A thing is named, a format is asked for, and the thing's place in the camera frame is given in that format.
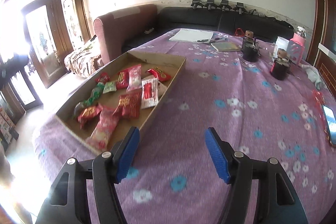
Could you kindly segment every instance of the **cardboard tray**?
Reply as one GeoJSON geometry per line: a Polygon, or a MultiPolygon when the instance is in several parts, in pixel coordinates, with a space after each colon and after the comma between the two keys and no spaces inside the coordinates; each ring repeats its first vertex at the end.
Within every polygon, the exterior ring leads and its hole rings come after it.
{"type": "MultiPolygon", "coordinates": [[[[121,141],[131,126],[138,127],[140,129],[140,138],[142,138],[146,130],[152,124],[155,114],[167,99],[172,86],[176,83],[178,75],[184,68],[185,60],[186,58],[184,56],[177,55],[137,51],[126,52],[91,75],[90,78],[88,78],[68,98],[65,104],[60,107],[60,109],[56,112],[56,117],[66,126],[71,135],[73,135],[96,155],[99,155],[101,151],[91,147],[85,142],[85,139],[91,136],[93,130],[95,129],[99,121],[99,117],[88,121],[85,128],[80,129],[79,123],[72,118],[75,106],[79,102],[87,100],[90,97],[92,89],[94,89],[97,85],[95,79],[98,78],[103,71],[106,72],[110,76],[111,81],[113,81],[118,79],[119,71],[139,63],[142,65],[142,78],[150,75],[146,72],[150,68],[159,67],[164,72],[171,75],[172,79],[163,83],[167,87],[167,90],[160,98],[158,105],[147,109],[141,109],[140,117],[138,119],[121,119],[112,133],[107,150],[110,150],[116,142],[121,141]]],[[[108,107],[116,108],[119,103],[119,96],[125,93],[126,89],[117,90],[117,92],[108,92],[106,94],[102,94],[97,102],[108,107]]]]}

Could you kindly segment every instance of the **phone screen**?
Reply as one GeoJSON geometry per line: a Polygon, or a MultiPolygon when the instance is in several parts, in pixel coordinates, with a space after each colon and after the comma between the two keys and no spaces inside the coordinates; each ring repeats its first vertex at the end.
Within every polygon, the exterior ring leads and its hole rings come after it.
{"type": "Polygon", "coordinates": [[[334,112],[329,107],[322,107],[325,114],[325,119],[327,120],[327,124],[329,127],[330,140],[332,144],[336,145],[336,120],[334,112]]]}

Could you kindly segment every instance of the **leather sofa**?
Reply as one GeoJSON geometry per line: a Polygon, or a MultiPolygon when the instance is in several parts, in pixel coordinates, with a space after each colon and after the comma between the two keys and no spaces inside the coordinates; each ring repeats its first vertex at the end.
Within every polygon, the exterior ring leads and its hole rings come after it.
{"type": "Polygon", "coordinates": [[[157,14],[154,4],[109,12],[96,18],[93,27],[104,64],[176,28],[219,31],[229,35],[241,28],[253,31],[256,38],[266,42],[275,42],[278,36],[291,39],[294,34],[291,25],[275,18],[187,7],[165,7],[157,14]],[[154,31],[145,34],[145,30],[151,28],[154,31]]]}

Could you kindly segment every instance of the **metal screw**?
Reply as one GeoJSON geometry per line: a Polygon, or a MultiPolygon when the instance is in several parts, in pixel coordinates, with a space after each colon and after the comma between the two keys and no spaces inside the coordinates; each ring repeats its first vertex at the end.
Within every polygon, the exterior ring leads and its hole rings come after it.
{"type": "Polygon", "coordinates": [[[76,160],[74,158],[70,158],[67,160],[67,164],[71,165],[74,164],[76,162],[76,160]]]}
{"type": "Polygon", "coordinates": [[[242,152],[240,152],[240,151],[236,151],[234,155],[235,155],[236,158],[242,158],[242,157],[244,157],[244,154],[242,152]]]}
{"type": "Polygon", "coordinates": [[[106,151],[106,152],[104,152],[103,154],[101,154],[101,156],[102,156],[103,158],[108,158],[108,157],[111,156],[111,152],[106,151]]]}
{"type": "Polygon", "coordinates": [[[270,159],[269,159],[269,162],[270,162],[271,164],[278,164],[278,160],[277,160],[276,158],[270,158],[270,159]]]}

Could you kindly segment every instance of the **purple bedsheet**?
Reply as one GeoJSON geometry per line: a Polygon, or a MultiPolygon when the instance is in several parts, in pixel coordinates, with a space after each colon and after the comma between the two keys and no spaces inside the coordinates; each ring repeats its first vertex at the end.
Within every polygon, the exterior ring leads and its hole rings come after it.
{"type": "MultiPolygon", "coordinates": [[[[187,61],[139,145],[127,178],[116,185],[128,223],[217,223],[228,186],[219,179],[207,151],[204,131],[208,127],[252,159],[277,158],[309,223],[319,223],[336,199],[336,152],[317,118],[314,84],[297,67],[285,81],[274,79],[269,74],[271,44],[260,42],[262,59],[248,63],[240,52],[169,41],[177,31],[135,49],[183,55],[187,61]]],[[[241,45],[241,38],[229,39],[241,45]]],[[[336,113],[334,98],[327,89],[323,93],[336,113]]],[[[33,143],[51,181],[68,158],[94,157],[53,117],[35,132],[33,143]]],[[[254,182],[246,223],[253,222],[256,188],[254,182]]],[[[99,223],[92,185],[88,195],[92,223],[99,223]]]]}

